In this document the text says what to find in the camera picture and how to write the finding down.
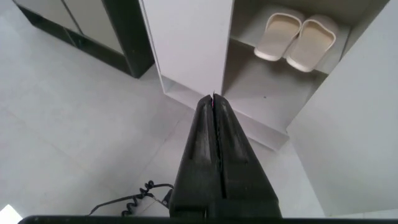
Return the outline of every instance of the white cabinet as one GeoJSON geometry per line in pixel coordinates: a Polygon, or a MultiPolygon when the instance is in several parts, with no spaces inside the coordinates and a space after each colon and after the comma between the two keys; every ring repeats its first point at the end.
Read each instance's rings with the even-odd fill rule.
{"type": "Polygon", "coordinates": [[[200,94],[221,93],[231,0],[149,0],[142,7],[160,73],[200,94]]]}
{"type": "Polygon", "coordinates": [[[398,208],[397,9],[390,1],[288,127],[325,215],[398,208]]]}
{"type": "Polygon", "coordinates": [[[15,0],[20,6],[40,14],[42,17],[79,32],[72,17],[61,0],[15,0]]]}
{"type": "Polygon", "coordinates": [[[65,4],[84,35],[123,54],[101,0],[65,0],[65,4]]]}
{"type": "Polygon", "coordinates": [[[274,150],[290,138],[325,215],[398,208],[397,1],[141,4],[166,95],[195,108],[222,90],[249,138],[274,150]],[[274,4],[338,22],[315,71],[253,54],[274,4]]]}

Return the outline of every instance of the pair of slippers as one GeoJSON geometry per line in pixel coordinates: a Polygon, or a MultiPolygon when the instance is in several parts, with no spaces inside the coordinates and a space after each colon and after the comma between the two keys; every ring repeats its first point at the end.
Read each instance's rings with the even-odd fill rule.
{"type": "Polygon", "coordinates": [[[254,53],[269,61],[287,54],[287,63],[302,72],[311,72],[335,43],[338,25],[323,15],[304,19],[301,12],[278,9],[268,19],[254,53]]]}

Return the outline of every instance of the black plastic jaw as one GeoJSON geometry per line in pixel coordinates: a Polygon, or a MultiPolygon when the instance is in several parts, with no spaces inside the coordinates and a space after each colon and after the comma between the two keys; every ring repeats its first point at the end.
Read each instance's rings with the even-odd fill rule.
{"type": "Polygon", "coordinates": [[[171,217],[281,217],[278,198],[228,101],[202,98],[170,201],[171,217]]]}

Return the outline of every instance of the open cabinet compartment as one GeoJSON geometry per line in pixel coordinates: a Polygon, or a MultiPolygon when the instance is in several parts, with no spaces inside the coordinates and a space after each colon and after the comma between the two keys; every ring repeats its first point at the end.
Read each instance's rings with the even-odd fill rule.
{"type": "MultiPolygon", "coordinates": [[[[160,80],[162,82],[164,93],[167,96],[191,107],[192,109],[195,109],[199,100],[204,97],[204,95],[197,93],[163,75],[160,75],[160,80]]],[[[258,141],[273,150],[280,149],[285,142],[289,140],[285,134],[281,134],[272,128],[258,123],[245,114],[240,113],[238,110],[235,110],[235,115],[247,137],[258,141]]]]}
{"type": "MultiPolygon", "coordinates": [[[[235,0],[223,96],[238,113],[287,136],[287,126],[387,2],[235,0]],[[334,46],[314,71],[303,73],[291,67],[285,59],[268,62],[254,55],[254,47],[264,33],[270,12],[278,4],[298,10],[306,17],[314,14],[329,16],[339,25],[334,46]]],[[[280,145],[264,136],[258,136],[257,141],[272,149],[278,149],[275,146],[280,145]]]]}

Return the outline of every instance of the black cable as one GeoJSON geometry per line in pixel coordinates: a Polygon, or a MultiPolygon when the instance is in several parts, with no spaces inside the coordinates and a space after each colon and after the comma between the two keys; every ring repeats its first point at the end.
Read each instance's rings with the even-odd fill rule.
{"type": "Polygon", "coordinates": [[[149,193],[150,189],[153,189],[153,188],[156,188],[156,187],[170,187],[171,189],[174,189],[174,186],[171,185],[171,184],[156,184],[155,185],[155,183],[150,180],[150,181],[148,181],[148,183],[145,183],[146,190],[144,190],[142,188],[139,189],[139,191],[140,191],[139,194],[135,194],[135,195],[127,196],[127,197],[122,197],[122,198],[119,198],[119,199],[115,199],[115,200],[112,200],[112,201],[109,201],[109,202],[105,202],[105,203],[99,204],[99,205],[95,206],[87,216],[90,216],[91,214],[93,214],[97,209],[99,209],[102,206],[110,205],[110,204],[116,203],[116,202],[122,202],[124,200],[129,200],[129,199],[132,199],[133,202],[127,203],[127,205],[126,205],[127,206],[127,211],[123,211],[122,212],[122,216],[131,215],[132,214],[132,208],[138,206],[137,199],[142,200],[144,197],[151,197],[151,198],[154,198],[156,201],[159,201],[159,200],[157,200],[154,197],[153,194],[149,193]]]}

